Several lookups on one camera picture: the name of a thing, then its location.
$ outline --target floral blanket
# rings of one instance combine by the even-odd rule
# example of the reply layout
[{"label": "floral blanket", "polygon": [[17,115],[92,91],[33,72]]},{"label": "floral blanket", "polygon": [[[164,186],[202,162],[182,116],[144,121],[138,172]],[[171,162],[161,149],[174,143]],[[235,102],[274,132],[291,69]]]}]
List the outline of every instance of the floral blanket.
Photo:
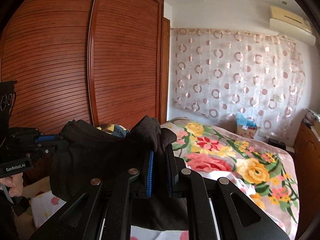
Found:
[{"label": "floral blanket", "polygon": [[253,201],[282,221],[290,239],[295,238],[298,185],[293,160],[287,152],[183,117],[162,127],[178,137],[172,144],[175,156],[183,158],[195,171],[230,171],[245,184],[253,185]]}]

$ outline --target air conditioner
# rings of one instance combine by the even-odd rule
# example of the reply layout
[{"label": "air conditioner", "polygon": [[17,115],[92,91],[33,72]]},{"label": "air conditioner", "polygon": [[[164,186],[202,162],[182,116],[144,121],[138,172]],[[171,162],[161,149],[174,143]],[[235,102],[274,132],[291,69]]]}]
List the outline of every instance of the air conditioner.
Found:
[{"label": "air conditioner", "polygon": [[270,14],[271,30],[283,33],[308,45],[315,45],[316,37],[312,35],[309,21],[276,6],[270,6]]}]

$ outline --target cardboard box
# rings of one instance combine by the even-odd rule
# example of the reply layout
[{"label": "cardboard box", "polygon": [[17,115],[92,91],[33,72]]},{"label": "cardboard box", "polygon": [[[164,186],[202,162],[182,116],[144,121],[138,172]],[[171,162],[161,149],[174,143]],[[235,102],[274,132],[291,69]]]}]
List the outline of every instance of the cardboard box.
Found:
[{"label": "cardboard box", "polygon": [[312,129],[312,128],[316,131],[316,133],[317,133],[318,135],[320,135],[320,122],[319,122],[318,119],[316,120],[316,123],[315,123],[314,127],[311,126],[311,129]]},{"label": "cardboard box", "polygon": [[240,135],[242,137],[253,139],[254,135],[256,134],[257,128],[248,127],[244,125],[237,125],[237,135]]}]

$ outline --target wooden nightstand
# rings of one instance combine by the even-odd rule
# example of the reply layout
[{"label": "wooden nightstand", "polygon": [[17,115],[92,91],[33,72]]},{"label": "wooden nightstand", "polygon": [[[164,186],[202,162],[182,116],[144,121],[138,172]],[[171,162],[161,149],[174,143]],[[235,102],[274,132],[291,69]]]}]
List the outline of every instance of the wooden nightstand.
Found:
[{"label": "wooden nightstand", "polygon": [[320,209],[320,142],[301,122],[294,142],[294,166],[298,179],[300,214],[296,239],[312,222]]}]

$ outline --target blue plastic bag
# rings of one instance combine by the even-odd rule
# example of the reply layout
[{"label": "blue plastic bag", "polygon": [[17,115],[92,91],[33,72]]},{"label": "blue plastic bag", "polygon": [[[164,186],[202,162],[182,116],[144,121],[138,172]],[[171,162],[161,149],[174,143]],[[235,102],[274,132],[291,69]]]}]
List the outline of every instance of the blue plastic bag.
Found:
[{"label": "blue plastic bag", "polygon": [[252,120],[247,120],[242,114],[236,114],[237,125],[248,126],[252,128],[257,128],[257,124]]}]

